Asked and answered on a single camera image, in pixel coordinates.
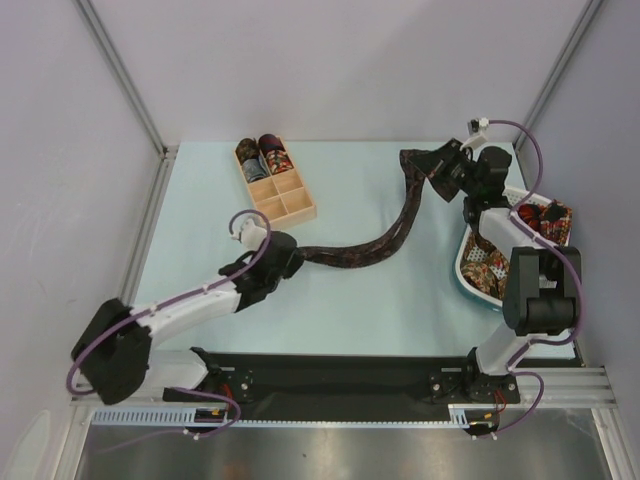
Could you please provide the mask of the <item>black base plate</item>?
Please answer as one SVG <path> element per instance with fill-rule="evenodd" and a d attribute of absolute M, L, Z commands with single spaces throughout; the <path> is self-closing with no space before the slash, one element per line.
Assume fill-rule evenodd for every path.
<path fill-rule="evenodd" d="M 223 354 L 193 348 L 206 368 L 199 391 L 228 393 L 245 421 L 421 422 L 451 404 L 520 401 L 515 378 L 478 403 L 462 394 L 467 357 Z"/>

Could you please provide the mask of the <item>orange black tie in basket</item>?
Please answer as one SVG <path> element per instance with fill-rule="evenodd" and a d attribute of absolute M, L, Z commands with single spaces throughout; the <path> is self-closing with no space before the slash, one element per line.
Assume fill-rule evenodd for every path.
<path fill-rule="evenodd" d="M 541 216 L 544 207 L 536 203 L 526 203 L 518 207 L 517 213 L 519 218 L 534 231 L 540 230 Z"/>

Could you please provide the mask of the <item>aluminium frame rail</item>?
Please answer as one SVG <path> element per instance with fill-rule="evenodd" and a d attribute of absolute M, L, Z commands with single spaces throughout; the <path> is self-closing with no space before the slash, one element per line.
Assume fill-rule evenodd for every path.
<path fill-rule="evenodd" d="M 154 152 L 160 160 L 164 160 L 169 148 L 163 141 L 147 105 L 94 3 L 89 0 L 74 0 L 73 5 L 86 25 L 108 70 Z"/>

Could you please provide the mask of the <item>white teal plastic basket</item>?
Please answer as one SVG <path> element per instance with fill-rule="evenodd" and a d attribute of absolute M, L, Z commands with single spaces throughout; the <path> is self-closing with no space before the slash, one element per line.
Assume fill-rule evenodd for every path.
<path fill-rule="evenodd" d="M 545 240 L 569 244 L 573 209 L 559 200 L 533 194 L 517 208 L 517 214 Z M 500 311 L 509 269 L 508 259 L 492 243 L 466 228 L 454 261 L 454 274 L 463 293 Z"/>

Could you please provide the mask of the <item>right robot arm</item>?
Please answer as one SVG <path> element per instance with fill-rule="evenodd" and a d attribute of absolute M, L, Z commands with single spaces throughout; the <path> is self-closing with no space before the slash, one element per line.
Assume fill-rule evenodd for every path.
<path fill-rule="evenodd" d="M 489 402 L 512 382 L 514 368 L 532 346 L 574 340 L 581 322 L 581 254 L 520 217 L 505 194 L 512 163 L 506 150 L 486 146 L 475 154 L 452 139 L 433 151 L 412 150 L 408 160 L 445 201 L 463 193 L 467 225 L 508 259 L 503 323 L 471 350 L 461 376 L 463 395 Z"/>

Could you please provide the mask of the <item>wooden compartment box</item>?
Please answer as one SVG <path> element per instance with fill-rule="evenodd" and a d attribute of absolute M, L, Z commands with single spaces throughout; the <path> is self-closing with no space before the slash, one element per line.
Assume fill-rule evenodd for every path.
<path fill-rule="evenodd" d="M 233 153 L 253 207 L 268 218 L 274 229 L 286 230 L 316 219 L 317 206 L 289 148 L 284 140 L 280 136 L 278 137 L 286 148 L 285 151 L 294 166 L 292 170 L 281 174 L 270 174 L 265 156 L 260 151 L 259 159 L 267 170 L 268 177 L 253 183 L 247 183 L 241 169 L 242 164 L 239 163 L 235 154 L 238 144 L 235 146 Z"/>

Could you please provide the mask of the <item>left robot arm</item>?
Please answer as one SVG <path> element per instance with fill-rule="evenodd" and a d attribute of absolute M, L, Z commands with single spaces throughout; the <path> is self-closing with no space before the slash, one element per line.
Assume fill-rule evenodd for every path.
<path fill-rule="evenodd" d="M 118 298 L 105 301 L 71 351 L 68 391 L 74 396 L 95 394 L 107 406 L 123 402 L 143 385 L 158 345 L 202 322 L 264 301 L 302 263 L 297 241 L 275 231 L 258 250 L 221 267 L 211 284 L 138 310 Z"/>

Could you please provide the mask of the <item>navy red rolled tie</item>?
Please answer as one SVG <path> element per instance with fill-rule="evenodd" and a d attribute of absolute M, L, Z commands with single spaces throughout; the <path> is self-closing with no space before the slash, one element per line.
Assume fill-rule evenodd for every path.
<path fill-rule="evenodd" d="M 274 134 L 264 134 L 258 139 L 260 151 L 266 156 L 271 151 L 285 151 L 281 139 Z"/>

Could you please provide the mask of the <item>grey blue rolled tie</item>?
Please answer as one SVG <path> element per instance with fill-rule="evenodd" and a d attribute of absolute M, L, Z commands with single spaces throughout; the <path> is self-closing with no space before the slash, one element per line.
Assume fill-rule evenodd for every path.
<path fill-rule="evenodd" d="M 268 177 L 268 172 L 258 157 L 246 159 L 242 163 L 241 169 L 247 183 L 253 183 Z"/>

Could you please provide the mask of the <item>red black rolled tie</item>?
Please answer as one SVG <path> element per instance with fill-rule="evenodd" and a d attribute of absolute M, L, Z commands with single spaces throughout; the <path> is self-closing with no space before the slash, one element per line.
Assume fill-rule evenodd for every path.
<path fill-rule="evenodd" d="M 285 150 L 270 150 L 265 156 L 265 161 L 271 175 L 278 175 L 294 168 Z"/>

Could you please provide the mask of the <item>brown patterned tie in basket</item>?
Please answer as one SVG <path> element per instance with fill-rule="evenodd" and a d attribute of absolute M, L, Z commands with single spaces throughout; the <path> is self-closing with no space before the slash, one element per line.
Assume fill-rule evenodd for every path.
<path fill-rule="evenodd" d="M 460 263 L 462 277 L 477 291 L 492 298 L 504 298 L 510 264 L 489 241 L 472 233 L 464 247 Z"/>

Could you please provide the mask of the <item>brown rolled tie in box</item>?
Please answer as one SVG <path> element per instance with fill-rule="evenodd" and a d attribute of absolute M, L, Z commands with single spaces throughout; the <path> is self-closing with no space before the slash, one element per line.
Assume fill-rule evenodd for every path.
<path fill-rule="evenodd" d="M 235 149 L 235 154 L 240 164 L 260 157 L 260 148 L 258 142 L 254 138 L 242 139 Z"/>

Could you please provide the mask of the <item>dark paisley tie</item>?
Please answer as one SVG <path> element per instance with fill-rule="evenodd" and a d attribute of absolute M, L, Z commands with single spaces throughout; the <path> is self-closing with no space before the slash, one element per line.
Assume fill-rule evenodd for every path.
<path fill-rule="evenodd" d="M 340 269 L 358 269 L 378 264 L 398 252 L 413 227 L 422 200 L 427 175 L 415 161 L 430 150 L 402 149 L 399 165 L 404 174 L 405 199 L 396 220 L 378 238 L 351 246 L 303 246 L 297 249 L 305 261 Z"/>

